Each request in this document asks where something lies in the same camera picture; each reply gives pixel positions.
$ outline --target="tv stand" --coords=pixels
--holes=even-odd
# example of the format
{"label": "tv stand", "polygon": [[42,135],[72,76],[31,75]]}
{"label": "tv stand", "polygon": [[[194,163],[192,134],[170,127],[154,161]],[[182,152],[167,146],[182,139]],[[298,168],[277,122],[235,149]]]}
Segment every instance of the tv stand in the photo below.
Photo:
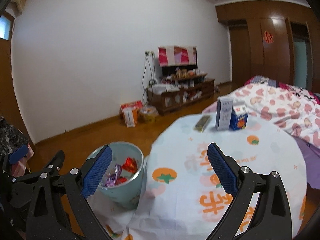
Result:
{"label": "tv stand", "polygon": [[[152,90],[147,90],[149,105],[157,108],[159,114],[165,115],[170,112],[179,110],[185,106],[189,106],[196,102],[199,102],[205,98],[210,98],[214,94],[214,79],[205,78],[207,74],[200,74],[195,76],[190,76],[187,78],[176,79],[178,83],[183,83],[188,80],[195,80],[194,86],[189,86],[187,89],[181,87],[180,91],[173,92],[163,92],[161,95],[155,94]],[[200,97],[189,99],[185,95],[195,94],[201,91]]]}

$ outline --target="purple blanket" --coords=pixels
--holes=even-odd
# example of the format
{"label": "purple blanket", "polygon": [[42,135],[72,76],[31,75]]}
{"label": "purple blanket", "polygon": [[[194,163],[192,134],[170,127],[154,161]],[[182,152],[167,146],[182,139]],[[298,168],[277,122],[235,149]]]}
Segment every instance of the purple blanket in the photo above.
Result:
{"label": "purple blanket", "polygon": [[294,137],[307,167],[307,182],[312,188],[320,189],[320,150],[306,141]]}

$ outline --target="tablecloth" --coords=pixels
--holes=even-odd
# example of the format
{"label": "tablecloth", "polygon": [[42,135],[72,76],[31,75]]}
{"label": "tablecloth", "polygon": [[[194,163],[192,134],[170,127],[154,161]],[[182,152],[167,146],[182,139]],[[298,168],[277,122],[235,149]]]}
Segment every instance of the tablecloth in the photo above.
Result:
{"label": "tablecloth", "polygon": [[[304,212],[306,166],[295,140],[253,116],[246,129],[218,132],[215,114],[211,115],[204,133],[193,130],[202,115],[189,115],[177,119],[153,143],[136,211],[116,206],[99,191],[88,199],[114,239],[206,239],[232,201],[207,160],[212,142],[255,173],[280,173],[291,210],[292,236],[297,234]],[[248,227],[257,199],[254,194],[237,234]]]}

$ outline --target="light blue bucket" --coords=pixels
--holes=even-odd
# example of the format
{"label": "light blue bucket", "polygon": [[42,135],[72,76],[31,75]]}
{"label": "light blue bucket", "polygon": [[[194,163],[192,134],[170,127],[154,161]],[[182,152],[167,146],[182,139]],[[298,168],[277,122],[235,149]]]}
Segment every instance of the light blue bucket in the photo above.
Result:
{"label": "light blue bucket", "polygon": [[[103,146],[92,152],[88,159],[95,157]],[[136,160],[138,171],[125,183],[114,187],[103,187],[100,183],[98,189],[119,206],[128,209],[135,209],[138,207],[142,187],[142,177],[144,172],[143,153],[137,146],[128,142],[113,142],[110,143],[109,146],[112,150],[112,161],[107,169],[107,172],[113,170],[116,163],[122,165],[128,157]]]}

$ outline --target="blue gripper pad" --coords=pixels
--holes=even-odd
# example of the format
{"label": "blue gripper pad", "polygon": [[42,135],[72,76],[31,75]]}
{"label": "blue gripper pad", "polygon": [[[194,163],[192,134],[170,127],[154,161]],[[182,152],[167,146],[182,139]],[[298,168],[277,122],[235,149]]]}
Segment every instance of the blue gripper pad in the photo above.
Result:
{"label": "blue gripper pad", "polygon": [[16,149],[13,153],[9,155],[9,163],[16,164],[25,155],[27,155],[29,149],[27,145],[22,145],[19,149]]}
{"label": "blue gripper pad", "polygon": [[208,146],[208,160],[218,176],[226,193],[233,197],[238,192],[237,178],[213,144]]}
{"label": "blue gripper pad", "polygon": [[87,175],[83,179],[83,188],[81,194],[85,199],[94,194],[111,161],[112,150],[108,146],[102,152],[98,160],[96,160],[96,162],[92,165]]}

